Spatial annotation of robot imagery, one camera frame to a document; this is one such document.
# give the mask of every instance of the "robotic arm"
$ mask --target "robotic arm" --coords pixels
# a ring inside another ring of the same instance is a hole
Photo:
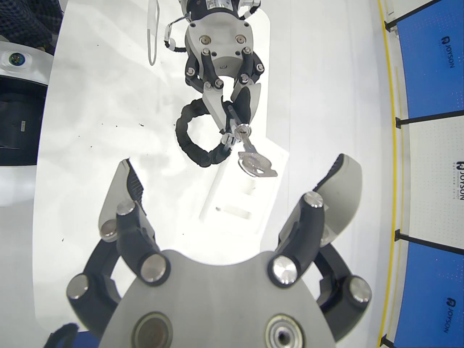
[[[361,168],[350,157],[341,154],[300,198],[275,251],[235,265],[160,250],[142,193],[131,163],[121,161],[101,211],[101,240],[67,287],[100,348],[335,348],[366,311],[369,285],[331,244],[361,198]],[[119,257],[136,275],[122,299],[111,279]],[[301,280],[312,262],[323,276],[317,301]]]
[[[219,164],[230,154],[232,146],[242,141],[245,152],[239,153],[239,164],[253,177],[276,176],[271,162],[259,154],[249,136],[260,101],[260,76],[265,71],[253,50],[253,31],[246,21],[261,5],[261,0],[179,0],[183,17],[170,23],[164,42],[172,51],[188,54],[185,81],[202,93],[202,99],[187,105],[176,123],[176,136],[182,150],[202,167]],[[240,7],[249,10],[239,16]],[[176,46],[170,37],[176,22],[189,22],[185,48]],[[231,101],[224,102],[224,81],[234,79]],[[210,114],[222,139],[210,152],[194,144],[187,134],[188,123],[196,116]]]

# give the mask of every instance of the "black cable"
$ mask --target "black cable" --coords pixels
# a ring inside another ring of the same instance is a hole
[[[261,6],[261,3],[257,7],[251,7],[250,10],[248,11],[250,12],[250,16],[253,15],[260,8],[260,6]],[[242,21],[245,20],[245,15],[241,16],[239,20],[242,20]]]
[[[169,49],[169,42],[164,41],[164,45],[166,45],[166,48]],[[176,53],[187,53],[187,48],[178,48],[177,46],[170,50],[175,51]]]

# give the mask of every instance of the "black strap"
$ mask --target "black strap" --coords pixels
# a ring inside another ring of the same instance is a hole
[[[205,114],[209,114],[209,111],[204,105],[203,100],[201,98],[195,99],[189,105],[184,106],[181,117],[177,120],[175,126],[177,142],[179,142],[182,151],[200,167],[220,164],[225,161],[231,153],[231,149],[225,150],[225,145],[221,142],[210,152],[203,150],[200,146],[192,142],[187,134],[189,122]]]
[[[164,45],[166,46],[166,48],[169,49],[169,42],[164,41]],[[175,51],[176,53],[186,53],[186,52],[187,52],[187,48],[178,48],[178,47],[176,46],[172,51]]]
[[[69,323],[63,325],[55,332],[51,333],[43,348],[58,348],[58,344],[63,341],[63,348],[72,348],[73,342],[78,335],[79,327],[77,324]]]

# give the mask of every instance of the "metal bolt head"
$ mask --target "metal bolt head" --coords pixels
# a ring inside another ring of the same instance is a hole
[[[87,292],[88,290],[88,277],[84,274],[76,275],[69,282],[68,287],[66,288],[66,295],[71,300],[78,300]]]
[[[324,201],[320,194],[309,191],[304,195],[304,201],[313,208],[321,208],[324,205]]]
[[[104,222],[100,228],[100,236],[104,239],[116,234],[116,219],[110,219]]]
[[[136,207],[136,203],[132,199],[123,200],[116,207],[116,214],[121,215],[121,216],[130,214],[134,210],[135,207]]]
[[[248,83],[248,81],[250,81],[250,77],[246,74],[242,74],[240,78],[242,78],[242,83]]]
[[[200,37],[200,42],[203,45],[209,45],[211,43],[211,38],[209,36],[201,36]]]
[[[369,284],[361,277],[353,277],[349,284],[349,291],[353,299],[358,303],[367,303],[372,298],[372,290]]]
[[[223,88],[224,87],[224,82],[220,78],[218,78],[216,81],[214,81],[214,86],[216,88]]]
[[[245,36],[242,36],[241,34],[239,34],[237,37],[235,37],[235,40],[239,44],[244,44],[247,39],[245,38]]]
[[[147,283],[160,280],[166,272],[167,263],[160,254],[153,254],[146,258],[140,269],[140,275]]]
[[[283,285],[295,283],[298,278],[297,266],[289,257],[279,255],[272,262],[272,273],[277,281]]]

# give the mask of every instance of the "plaid shirt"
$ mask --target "plaid shirt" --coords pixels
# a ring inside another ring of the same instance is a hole
[[[37,48],[58,34],[63,12],[58,0],[0,0],[0,35]]]

